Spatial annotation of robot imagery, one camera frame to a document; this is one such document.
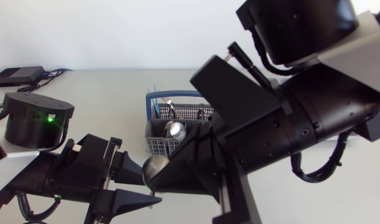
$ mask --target spoon head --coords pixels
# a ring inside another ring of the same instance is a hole
[[[179,122],[174,122],[173,124],[171,124],[169,132],[170,132],[170,135],[174,139],[179,140],[179,141],[182,141],[187,134],[187,131],[185,130],[185,126]]]
[[[142,180],[146,186],[167,164],[169,159],[164,156],[152,156],[142,166]]]

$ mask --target black power adapter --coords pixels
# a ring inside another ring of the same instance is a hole
[[[0,87],[36,85],[44,72],[42,66],[7,68],[0,73]]]

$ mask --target black cylindrical sensor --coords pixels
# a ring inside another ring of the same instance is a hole
[[[317,53],[358,26],[350,0],[248,0],[237,13],[276,65]]]
[[[34,93],[7,93],[3,108],[9,114],[6,140],[32,149],[56,146],[74,110],[67,102]]]

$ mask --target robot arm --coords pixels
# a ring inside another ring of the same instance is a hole
[[[212,195],[222,208],[216,224],[261,223],[248,173],[290,156],[297,176],[321,182],[340,166],[350,132],[380,138],[380,25],[370,13],[356,17],[349,1],[248,0],[237,14],[264,66],[295,75],[271,90],[241,52],[229,48],[260,86],[213,56],[191,83],[217,112],[145,178],[156,192]],[[267,53],[275,64],[292,68],[276,69]],[[371,72],[375,64],[378,70]],[[335,134],[340,137],[331,159],[304,174],[301,150]]]

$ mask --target silver metal part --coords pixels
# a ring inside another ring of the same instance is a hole
[[[38,155],[38,149],[29,149],[9,143],[4,138],[5,128],[0,128],[0,147],[7,154],[0,160],[0,190],[27,167]]]
[[[184,119],[184,118],[182,117],[182,115],[180,115],[180,114],[175,110],[175,108],[173,107],[172,100],[170,99],[170,97],[162,97],[161,99],[171,107],[171,109],[177,114],[177,116],[178,116],[180,119]]]
[[[113,163],[113,158],[114,158],[114,156],[115,156],[115,152],[118,150],[118,146],[115,146],[115,148],[114,148],[114,152],[113,152],[113,155],[111,156],[111,161],[109,162],[109,165],[108,165],[108,170],[110,170],[111,169],[111,165],[112,165],[112,163]],[[106,180],[104,181],[104,186],[103,186],[103,189],[108,189],[108,185],[109,185],[109,181],[111,180],[111,176],[110,175],[108,175],[107,176],[107,178],[106,178]]]
[[[226,214],[231,211],[231,206],[229,204],[227,180],[226,180],[226,176],[223,174],[220,176],[220,187],[221,188],[219,190],[219,196],[220,196],[221,212],[223,214]]]
[[[180,122],[174,122],[172,125],[170,125],[169,128],[170,135],[179,141],[183,141],[187,131],[185,130],[185,126]]]
[[[380,91],[380,25],[370,12],[360,14],[358,21],[353,33],[317,57],[324,65]]]
[[[152,156],[142,166],[142,180],[146,186],[168,163],[169,159],[164,156]]]
[[[225,57],[225,62],[228,62],[232,57],[233,55],[228,54],[227,57]]]

